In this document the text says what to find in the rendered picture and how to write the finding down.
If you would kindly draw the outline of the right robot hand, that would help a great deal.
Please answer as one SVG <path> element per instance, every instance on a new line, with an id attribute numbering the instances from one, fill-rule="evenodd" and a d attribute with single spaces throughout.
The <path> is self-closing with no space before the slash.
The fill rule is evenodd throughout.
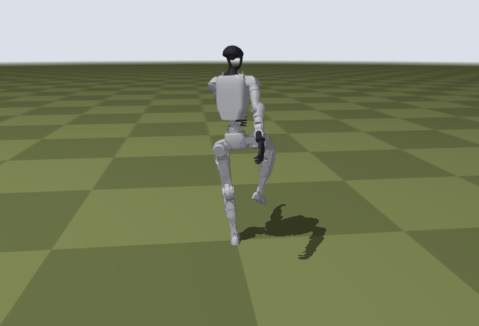
<path id="1" fill-rule="evenodd" d="M 264 147 L 265 138 L 262 137 L 261 131 L 257 131 L 255 134 L 256 134 L 256 142 L 258 142 L 259 153 L 256 157 L 254 157 L 254 159 L 256 159 L 255 164 L 260 164 L 263 161 L 263 157 L 265 153 L 265 147 Z"/>

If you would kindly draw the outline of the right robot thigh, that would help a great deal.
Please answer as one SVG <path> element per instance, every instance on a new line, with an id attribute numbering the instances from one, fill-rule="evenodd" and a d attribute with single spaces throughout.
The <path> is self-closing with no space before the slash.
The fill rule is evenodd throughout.
<path id="1" fill-rule="evenodd" d="M 265 134 L 265 141 L 264 141 L 264 147 L 265 147 L 265 153 L 264 153 L 264 159 L 268 160 L 269 158 L 269 153 L 271 150 L 274 150 L 274 144 L 272 142 L 272 139 L 266 134 Z M 256 137 L 254 136 L 254 132 L 249 132 L 248 137 L 245 138 L 245 145 L 249 149 L 258 149 L 258 142 L 256 142 Z"/>

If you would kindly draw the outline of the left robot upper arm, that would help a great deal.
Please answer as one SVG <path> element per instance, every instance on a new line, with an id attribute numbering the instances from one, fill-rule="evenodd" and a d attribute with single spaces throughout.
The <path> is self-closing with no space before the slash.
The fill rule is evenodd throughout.
<path id="1" fill-rule="evenodd" d="M 213 92 L 213 95 L 215 98 L 216 98 L 216 79 L 217 77 L 213 77 L 208 83 L 208 88 Z"/>

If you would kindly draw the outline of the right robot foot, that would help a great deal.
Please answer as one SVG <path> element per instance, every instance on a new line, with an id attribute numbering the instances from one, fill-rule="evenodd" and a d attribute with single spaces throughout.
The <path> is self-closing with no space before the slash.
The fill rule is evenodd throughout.
<path id="1" fill-rule="evenodd" d="M 260 192 L 253 193 L 252 199 L 258 203 L 267 204 L 266 200 L 264 199 L 263 195 L 260 194 Z"/>

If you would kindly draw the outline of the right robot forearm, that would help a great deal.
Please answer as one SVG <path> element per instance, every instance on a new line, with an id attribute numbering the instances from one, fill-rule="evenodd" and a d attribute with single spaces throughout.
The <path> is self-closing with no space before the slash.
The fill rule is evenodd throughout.
<path id="1" fill-rule="evenodd" d="M 265 137 L 265 134 L 263 133 L 264 131 L 264 124 L 263 124 L 263 119 L 264 119 L 264 114 L 265 114 L 265 106 L 263 103 L 259 103 L 257 106 L 257 112 L 253 114 L 253 119 L 254 119 L 254 136 L 256 137 L 256 132 L 261 131 L 262 137 Z"/>

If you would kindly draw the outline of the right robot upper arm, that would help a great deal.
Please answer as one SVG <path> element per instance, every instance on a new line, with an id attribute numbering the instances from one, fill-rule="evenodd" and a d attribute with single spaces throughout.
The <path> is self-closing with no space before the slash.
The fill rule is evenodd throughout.
<path id="1" fill-rule="evenodd" d="M 260 102 L 260 82 L 254 76 L 245 76 L 245 85 L 249 87 L 252 114 L 257 112 Z"/>

